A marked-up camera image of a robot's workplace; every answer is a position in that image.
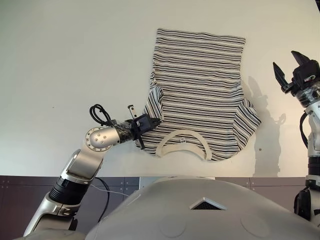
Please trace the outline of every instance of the striped shirt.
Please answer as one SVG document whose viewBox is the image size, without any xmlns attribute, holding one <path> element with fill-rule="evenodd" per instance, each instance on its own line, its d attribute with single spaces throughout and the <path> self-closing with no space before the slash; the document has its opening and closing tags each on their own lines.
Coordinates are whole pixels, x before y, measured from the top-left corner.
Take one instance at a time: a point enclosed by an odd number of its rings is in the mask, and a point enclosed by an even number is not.
<svg viewBox="0 0 320 240">
<path fill-rule="evenodd" d="M 228 35 L 157 30 L 144 112 L 162 122 L 142 135 L 145 151 L 155 154 L 161 140 L 176 130 L 199 133 L 212 161 L 228 159 L 246 146 L 261 121 L 241 86 L 245 41 Z M 189 134 L 174 136 L 165 146 L 183 144 L 182 139 L 205 151 L 199 139 Z"/>
</svg>

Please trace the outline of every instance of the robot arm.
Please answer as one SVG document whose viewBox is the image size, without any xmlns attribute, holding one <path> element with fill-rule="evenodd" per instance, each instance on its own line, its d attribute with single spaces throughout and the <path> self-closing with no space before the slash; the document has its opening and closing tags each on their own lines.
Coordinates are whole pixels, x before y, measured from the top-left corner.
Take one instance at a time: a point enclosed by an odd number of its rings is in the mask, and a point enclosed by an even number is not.
<svg viewBox="0 0 320 240">
<path fill-rule="evenodd" d="M 320 227 L 320 67 L 317 61 L 292 51 L 299 67 L 293 71 L 291 83 L 285 80 L 285 74 L 273 63 L 275 78 L 284 93 L 296 97 L 305 108 L 300 120 L 300 131 L 304 144 L 308 148 L 308 175 L 306 188 L 301 190 L 294 200 L 294 212 Z M 307 139 L 302 124 L 309 116 L 311 133 Z"/>
<path fill-rule="evenodd" d="M 107 121 L 102 121 L 94 110 L 92 113 L 92 108 L 99 109 Z M 141 135 L 154 129 L 160 120 L 151 118 L 147 114 L 137 117 L 133 105 L 128 108 L 133 119 L 117 122 L 110 119 L 101 105 L 96 104 L 91 107 L 91 116 L 94 115 L 98 123 L 107 127 L 94 127 L 85 134 L 81 149 L 72 154 L 52 190 L 43 198 L 24 236 L 41 229 L 75 230 L 77 220 L 74 216 L 88 187 L 101 168 L 106 151 L 112 146 L 130 140 L 139 140 L 141 148 L 144 147 Z"/>
</svg>

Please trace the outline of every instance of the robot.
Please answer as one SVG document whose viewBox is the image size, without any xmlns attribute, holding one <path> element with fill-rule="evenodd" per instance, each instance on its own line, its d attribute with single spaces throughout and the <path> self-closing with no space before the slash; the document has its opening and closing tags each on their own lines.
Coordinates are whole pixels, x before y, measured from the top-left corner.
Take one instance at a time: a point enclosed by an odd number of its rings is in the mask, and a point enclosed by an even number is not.
<svg viewBox="0 0 320 240">
<path fill-rule="evenodd" d="M 43 198 L 24 237 L 25 240 L 319 240 L 320 239 L 320 68 L 315 60 L 292 51 L 299 64 L 292 82 L 273 63 L 284 93 L 291 93 L 305 108 L 300 120 L 302 140 L 308 148 L 305 189 L 294 201 L 294 213 L 238 185 L 205 177 L 166 177 L 129 196 L 87 236 L 75 231 L 76 213 L 92 180 L 112 146 L 154 129 L 160 120 L 147 114 L 111 120 L 101 105 L 90 109 L 101 127 L 90 129 L 83 146 L 72 154 L 52 190 Z M 95 110 L 104 114 L 106 121 Z M 302 123 L 309 116 L 307 139 Z"/>
</svg>

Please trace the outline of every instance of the white surface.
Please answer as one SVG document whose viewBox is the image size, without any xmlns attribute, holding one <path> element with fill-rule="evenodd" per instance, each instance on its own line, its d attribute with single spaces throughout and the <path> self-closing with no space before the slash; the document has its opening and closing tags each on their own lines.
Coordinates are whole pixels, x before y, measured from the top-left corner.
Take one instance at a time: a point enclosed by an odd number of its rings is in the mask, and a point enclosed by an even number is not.
<svg viewBox="0 0 320 240">
<path fill-rule="evenodd" d="M 268 112 L 274 120 L 286 115 L 278 176 L 307 173 L 299 133 L 303 109 L 280 91 L 272 62 L 290 80 L 297 67 L 291 50 L 320 60 L 320 14 L 314 0 L 2 0 L 0 175 L 59 175 L 86 131 L 97 125 L 88 113 L 93 104 L 102 104 L 119 120 L 129 118 L 129 104 L 141 112 L 157 28 L 245 37 L 242 80 L 248 84 L 253 78 L 267 105 L 245 90 L 248 99 L 262 121 Z M 268 141 L 277 141 L 268 136 L 272 118 L 261 125 L 264 135 L 256 146 L 270 156 Z M 213 163 L 188 152 L 157 158 L 129 142 L 107 153 L 99 175 L 251 177 L 255 140 L 235 157 Z M 268 154 L 263 161 L 267 166 Z"/>
</svg>

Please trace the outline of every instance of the wire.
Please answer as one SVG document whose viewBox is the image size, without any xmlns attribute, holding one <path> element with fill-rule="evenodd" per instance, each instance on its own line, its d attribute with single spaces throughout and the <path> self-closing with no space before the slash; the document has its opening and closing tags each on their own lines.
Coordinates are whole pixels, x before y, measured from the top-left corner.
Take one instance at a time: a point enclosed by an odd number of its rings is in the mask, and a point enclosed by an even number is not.
<svg viewBox="0 0 320 240">
<path fill-rule="evenodd" d="M 99 110 L 100 113 L 102 113 L 106 119 L 106 121 L 102 120 L 96 113 L 96 110 Z M 98 124 L 101 126 L 106 125 L 106 126 L 113 126 L 114 123 L 111 120 L 110 115 L 107 113 L 107 111 L 100 105 L 100 104 L 95 104 L 90 107 L 89 109 L 90 116 L 95 120 Z"/>
<path fill-rule="evenodd" d="M 105 203 L 104 209 L 103 209 L 103 211 L 101 213 L 101 216 L 98 219 L 98 223 L 99 223 L 101 221 L 102 217 L 104 216 L 104 214 L 105 214 L 105 212 L 106 212 L 106 210 L 108 208 L 108 205 L 109 205 L 109 200 L 110 200 L 110 192 L 109 191 L 110 191 L 110 189 L 109 189 L 108 185 L 106 184 L 106 182 L 103 181 L 100 177 L 96 177 L 96 179 L 98 179 L 104 185 L 105 190 L 107 192 L 106 203 Z"/>
<path fill-rule="evenodd" d="M 308 114 L 306 114 L 306 112 L 304 112 L 300 118 L 300 125 L 299 125 L 299 129 L 300 129 L 300 133 L 301 133 L 301 137 L 302 137 L 302 141 L 304 143 L 304 145 L 306 146 L 306 148 L 308 148 L 308 139 L 304 133 L 304 129 L 303 129 L 303 123 L 306 119 L 306 117 L 308 116 Z"/>
<path fill-rule="evenodd" d="M 95 186 L 93 184 L 91 184 L 91 186 L 94 187 L 95 189 L 98 189 L 98 190 L 102 191 L 102 192 L 109 192 L 109 193 L 113 193 L 113 194 L 121 194 L 121 195 L 124 195 L 126 197 L 129 197 L 129 195 L 127 195 L 125 193 L 122 193 L 122 192 L 103 190 L 103 189 L 100 189 L 100 188 L 98 188 L 97 186 Z"/>
</svg>

